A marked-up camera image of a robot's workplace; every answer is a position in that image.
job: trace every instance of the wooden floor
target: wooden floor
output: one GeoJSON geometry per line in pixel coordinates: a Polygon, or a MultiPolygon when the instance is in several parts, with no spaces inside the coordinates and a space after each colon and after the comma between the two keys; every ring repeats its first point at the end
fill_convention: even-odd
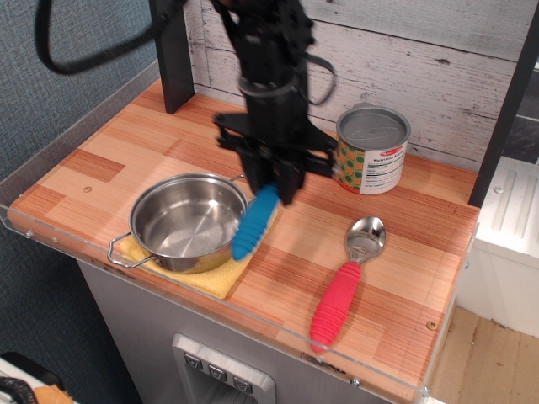
{"type": "Polygon", "coordinates": [[[539,339],[457,307],[430,392],[445,404],[539,403],[539,339]]]}

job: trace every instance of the can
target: can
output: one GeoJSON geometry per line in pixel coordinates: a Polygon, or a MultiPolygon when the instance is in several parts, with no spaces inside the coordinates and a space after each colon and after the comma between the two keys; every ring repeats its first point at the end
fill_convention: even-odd
{"type": "Polygon", "coordinates": [[[362,103],[344,112],[337,120],[339,183],[357,194],[393,189],[403,173],[410,132],[408,120],[392,109],[362,103]]]}

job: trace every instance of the can label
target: can label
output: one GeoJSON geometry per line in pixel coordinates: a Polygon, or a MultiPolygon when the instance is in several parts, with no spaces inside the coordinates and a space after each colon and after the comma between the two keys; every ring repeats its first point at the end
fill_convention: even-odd
{"type": "Polygon", "coordinates": [[[357,194],[387,192],[401,178],[406,145],[407,142],[389,150],[366,151],[341,140],[337,149],[338,181],[357,194]]]}

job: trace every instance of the black post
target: black post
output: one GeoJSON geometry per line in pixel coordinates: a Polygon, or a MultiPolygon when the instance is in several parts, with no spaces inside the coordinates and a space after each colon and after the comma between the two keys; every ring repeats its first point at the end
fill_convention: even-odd
{"type": "MultiPolygon", "coordinates": [[[[161,13],[170,2],[170,0],[149,1],[152,16],[161,13]]],[[[156,38],[155,44],[165,109],[169,114],[173,114],[195,94],[183,13],[179,13],[163,34],[156,38]]]]}
{"type": "Polygon", "coordinates": [[[487,147],[483,163],[479,169],[478,179],[473,186],[472,195],[468,204],[481,207],[488,187],[498,166],[499,158],[504,151],[505,142],[511,131],[511,126],[515,121],[516,113],[519,110],[520,102],[524,97],[524,92],[530,81],[533,68],[537,62],[539,54],[539,5],[531,20],[530,30],[526,36],[522,52],[516,63],[515,73],[511,79],[507,94],[505,94],[504,104],[499,111],[498,121],[494,127],[492,137],[487,147]]]}

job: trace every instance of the stainless steel pot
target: stainless steel pot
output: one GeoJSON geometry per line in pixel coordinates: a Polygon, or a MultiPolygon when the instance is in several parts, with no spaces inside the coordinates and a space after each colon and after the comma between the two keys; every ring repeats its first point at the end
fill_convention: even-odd
{"type": "Polygon", "coordinates": [[[109,244],[109,261],[134,268],[155,260],[161,267],[192,274],[216,268],[231,257],[231,242],[248,208],[243,191],[215,174],[188,173],[144,191],[129,218],[130,230],[109,244]],[[138,263],[112,258],[114,243],[133,235],[150,256],[138,263]]]}

